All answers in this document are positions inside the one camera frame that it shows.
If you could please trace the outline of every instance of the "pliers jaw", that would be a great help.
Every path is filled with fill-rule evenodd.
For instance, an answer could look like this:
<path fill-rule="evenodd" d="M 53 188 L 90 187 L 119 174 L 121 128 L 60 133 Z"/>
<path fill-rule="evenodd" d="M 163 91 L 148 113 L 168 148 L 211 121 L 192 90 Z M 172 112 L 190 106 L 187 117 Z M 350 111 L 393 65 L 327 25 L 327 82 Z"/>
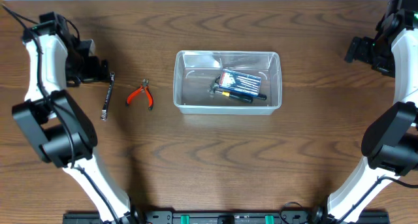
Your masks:
<path fill-rule="evenodd" d="M 150 89 L 148 87 L 148 83 L 149 82 L 150 81 L 148 79 L 143 79 L 141 86 L 137 90 L 135 90 L 134 92 L 132 92 L 128 96 L 128 98 L 126 99 L 126 102 L 125 102 L 126 106 L 129 106 L 131 104 L 131 102 L 132 102 L 132 99 L 135 96 L 137 96 L 142 90 L 144 90 L 145 91 L 145 94 L 146 94 L 146 96 L 148 98 L 148 110 L 152 110 L 152 108 L 154 106 L 154 100 L 152 98 L 152 95 L 150 93 Z"/>

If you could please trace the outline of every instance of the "red handle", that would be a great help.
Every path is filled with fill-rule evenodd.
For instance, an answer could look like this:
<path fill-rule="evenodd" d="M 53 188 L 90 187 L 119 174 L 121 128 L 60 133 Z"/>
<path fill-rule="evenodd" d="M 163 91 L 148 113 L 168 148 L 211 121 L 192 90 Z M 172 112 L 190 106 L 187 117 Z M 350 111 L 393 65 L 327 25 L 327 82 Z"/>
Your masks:
<path fill-rule="evenodd" d="M 144 88 L 141 86 L 140 88 L 138 88 L 137 90 L 135 90 L 134 92 L 132 92 L 128 98 L 126 99 L 126 106 L 129 106 L 129 104 L 131 104 L 132 99 L 138 95 L 138 93 L 140 93 Z"/>

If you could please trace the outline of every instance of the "orange handle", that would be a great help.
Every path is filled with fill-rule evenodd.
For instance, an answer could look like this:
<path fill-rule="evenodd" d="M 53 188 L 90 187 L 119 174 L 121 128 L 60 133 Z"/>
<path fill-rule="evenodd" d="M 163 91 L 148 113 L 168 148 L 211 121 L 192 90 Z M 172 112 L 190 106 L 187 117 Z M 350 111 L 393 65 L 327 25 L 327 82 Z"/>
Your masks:
<path fill-rule="evenodd" d="M 145 93 L 148 98 L 148 110 L 152 110 L 154 106 L 154 100 L 152 99 L 150 89 L 148 88 L 148 86 L 145 86 Z"/>
<path fill-rule="evenodd" d="M 135 90 L 134 92 L 132 92 L 128 98 L 126 99 L 126 106 L 129 106 L 129 104 L 131 104 L 132 99 L 138 95 L 138 93 L 140 93 L 144 88 L 141 86 L 140 88 L 138 88 L 137 90 Z"/>

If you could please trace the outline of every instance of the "box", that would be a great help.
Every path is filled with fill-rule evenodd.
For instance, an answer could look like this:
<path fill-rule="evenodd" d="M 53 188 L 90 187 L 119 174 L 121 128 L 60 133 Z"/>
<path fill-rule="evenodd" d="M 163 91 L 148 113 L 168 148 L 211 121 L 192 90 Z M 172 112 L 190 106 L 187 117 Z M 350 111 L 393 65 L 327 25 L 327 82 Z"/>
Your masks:
<path fill-rule="evenodd" d="M 258 96 L 260 93 L 261 77 L 224 69 L 219 79 L 219 88 Z"/>
<path fill-rule="evenodd" d="M 251 104 L 211 94 L 212 81 L 224 69 L 261 77 Z M 281 71 L 275 52 L 180 51 L 174 67 L 173 101 L 183 114 L 269 115 L 281 106 Z"/>

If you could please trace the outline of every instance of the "metal tool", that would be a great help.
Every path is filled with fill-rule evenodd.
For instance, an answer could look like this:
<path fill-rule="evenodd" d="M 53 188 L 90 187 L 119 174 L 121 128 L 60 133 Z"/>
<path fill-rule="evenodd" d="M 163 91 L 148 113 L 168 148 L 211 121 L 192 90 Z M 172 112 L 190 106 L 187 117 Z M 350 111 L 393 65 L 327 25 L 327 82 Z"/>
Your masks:
<path fill-rule="evenodd" d="M 131 104 L 132 99 L 138 95 L 142 90 L 145 91 L 146 96 L 148 98 L 148 110 L 152 110 L 153 106 L 154 106 L 154 100 L 152 98 L 152 95 L 150 93 L 150 89 L 148 87 L 148 83 L 150 81 L 148 79 L 143 79 L 141 86 L 135 90 L 134 92 L 132 92 L 128 98 L 126 99 L 126 106 L 129 106 L 129 104 Z"/>
<path fill-rule="evenodd" d="M 260 91 L 261 77 L 224 69 L 219 87 L 227 91 L 257 96 Z"/>
<path fill-rule="evenodd" d="M 234 93 L 234 92 L 228 92 L 228 91 L 221 91 L 221 90 L 215 90 L 215 93 L 222 94 L 224 96 L 227 96 L 231 99 L 236 99 L 239 101 L 242 101 L 243 103 L 252 103 L 253 97 L 241 94 L 241 93 Z"/>
<path fill-rule="evenodd" d="M 209 89 L 210 93 L 212 93 L 212 94 L 218 93 L 218 94 L 224 95 L 226 97 L 242 101 L 243 103 L 252 103 L 253 102 L 253 97 L 251 97 L 251 96 L 244 95 L 244 94 L 241 94 L 241 93 L 234 93 L 234 92 L 230 92 L 230 91 L 223 91 L 222 89 L 218 89 L 218 87 L 219 87 L 218 82 L 219 82 L 220 78 L 221 78 L 221 76 L 218 76 L 212 81 L 212 83 L 210 84 L 210 89 Z"/>
<path fill-rule="evenodd" d="M 110 96 L 112 96 L 113 85 L 115 83 L 115 73 L 110 73 L 110 84 L 109 89 L 107 90 L 106 100 L 104 101 L 102 116 L 100 117 L 103 121 L 107 120 L 107 110 L 109 109 Z"/>
<path fill-rule="evenodd" d="M 22 23 L 18 17 L 24 18 L 23 16 L 10 10 L 7 11 Z M 41 70 L 41 65 L 44 65 L 43 67 L 46 68 L 44 71 L 53 73 L 53 80 L 61 80 L 63 85 L 45 86 L 50 95 L 46 93 L 43 96 L 32 95 L 29 92 L 30 101 L 13 106 L 12 115 L 40 159 L 45 163 L 52 162 L 57 168 L 63 168 L 64 172 L 72 176 L 86 191 L 99 212 L 99 215 L 95 216 L 96 220 L 92 220 L 92 216 L 86 213 L 78 214 L 79 218 L 76 219 L 71 218 L 74 214 L 66 214 L 63 223 L 190 224 L 192 221 L 192 223 L 235 224 L 255 222 L 265 224 L 389 224 L 389 216 L 386 212 L 373 213 L 362 212 L 362 210 L 391 182 L 408 188 L 418 187 L 418 185 L 398 181 L 401 176 L 418 168 L 418 136 L 410 131 L 411 125 L 418 123 L 418 108 L 415 106 L 418 104 L 417 95 L 411 94 L 410 91 L 398 92 L 398 90 L 412 89 L 416 86 L 414 81 L 402 81 L 403 77 L 418 80 L 414 72 L 418 62 L 416 48 L 414 48 L 416 37 L 418 37 L 416 11 L 418 11 L 418 0 L 390 0 L 387 12 L 377 26 L 376 38 L 370 42 L 367 38 L 355 38 L 351 43 L 346 61 L 358 59 L 372 64 L 373 69 L 385 75 L 396 77 L 395 104 L 367 128 L 361 143 L 363 156 L 348 180 L 337 191 L 325 197 L 324 202 L 312 212 L 305 211 L 302 206 L 296 212 L 283 210 L 289 204 L 298 204 L 297 202 L 288 202 L 278 213 L 232 213 L 228 211 L 181 213 L 136 210 L 127 193 L 123 192 L 117 186 L 117 181 L 115 182 L 108 175 L 97 152 L 98 141 L 93 124 L 65 90 L 63 81 L 65 78 L 60 78 L 57 74 L 66 71 L 63 69 L 68 61 L 67 50 L 73 50 L 72 41 L 76 40 L 74 36 L 68 36 L 67 21 L 58 14 L 44 14 L 40 16 L 40 24 L 30 29 L 24 27 L 23 40 L 31 57 L 31 63 L 43 59 L 46 61 L 42 63 L 61 61 L 61 63 L 57 62 L 57 65 L 42 63 L 39 63 L 39 66 L 31 65 L 31 72 Z M 50 44 L 51 40 L 62 45 L 55 45 L 50 49 L 45 48 L 43 56 L 42 45 Z M 79 53 L 86 56 L 89 52 Z M 31 82 L 37 85 L 40 92 L 43 92 L 42 81 L 35 81 L 39 77 L 42 80 L 41 72 L 39 74 L 40 76 L 31 74 Z M 98 73 L 94 71 L 93 75 L 98 76 Z M 53 113 L 56 114 L 60 125 L 47 129 L 44 124 Z"/>
<path fill-rule="evenodd" d="M 259 93 L 257 96 L 254 96 L 256 99 L 267 100 L 267 95 Z"/>

